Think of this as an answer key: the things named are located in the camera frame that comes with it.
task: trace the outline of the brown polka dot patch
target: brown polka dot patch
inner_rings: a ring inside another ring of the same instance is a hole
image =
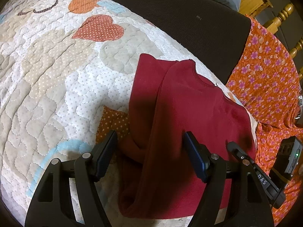
[[[110,130],[115,130],[118,140],[129,134],[128,114],[104,106],[102,118],[96,134],[96,143],[102,142]]]
[[[69,4],[69,11],[72,13],[87,13],[94,7],[99,7],[99,0],[72,0]]]
[[[72,38],[105,42],[117,40],[123,34],[123,27],[113,24],[113,19],[110,16],[98,14],[87,18]]]

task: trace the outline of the folded red garment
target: folded red garment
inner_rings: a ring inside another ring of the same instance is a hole
[[[130,135],[120,144],[119,208],[126,217],[179,218],[193,215],[205,184],[198,179],[182,134],[224,159],[234,141],[255,159],[251,124],[245,108],[198,75],[193,60],[156,60],[140,56],[129,102]],[[221,208],[228,204],[230,180]]]

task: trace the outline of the silver bolt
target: silver bolt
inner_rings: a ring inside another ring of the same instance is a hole
[[[86,153],[82,154],[82,157],[85,158],[85,159],[87,159],[87,158],[90,157],[90,155],[91,155],[91,153],[86,152]]]
[[[57,164],[58,162],[59,162],[59,159],[57,159],[57,158],[52,159],[52,164],[53,165]]]
[[[242,162],[243,162],[243,164],[246,165],[246,166],[248,166],[248,165],[250,164],[249,161],[248,161],[247,159],[242,160]]]
[[[211,154],[211,158],[213,158],[213,159],[218,159],[218,158],[219,158],[219,155],[217,155],[217,154]]]

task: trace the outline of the light blue patch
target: light blue patch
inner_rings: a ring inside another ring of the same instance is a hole
[[[125,7],[123,7],[120,4],[115,3],[115,2],[98,1],[97,4],[102,7],[107,7],[109,10],[111,10],[115,13],[122,13],[122,12],[126,11]]]
[[[0,24],[4,21],[5,14],[0,14]]]
[[[92,150],[91,145],[81,140],[73,140],[69,139],[67,141],[59,142],[57,146],[51,149],[47,155],[44,157],[43,161],[40,164],[40,167],[35,171],[33,180],[29,185],[29,189],[26,192],[28,197],[32,197],[34,194],[34,190],[38,184],[38,180],[40,179],[41,174],[43,173],[43,168],[46,168],[49,164],[49,161],[53,158],[54,154],[66,151],[72,151],[78,154],[83,154],[85,152],[90,152]]]

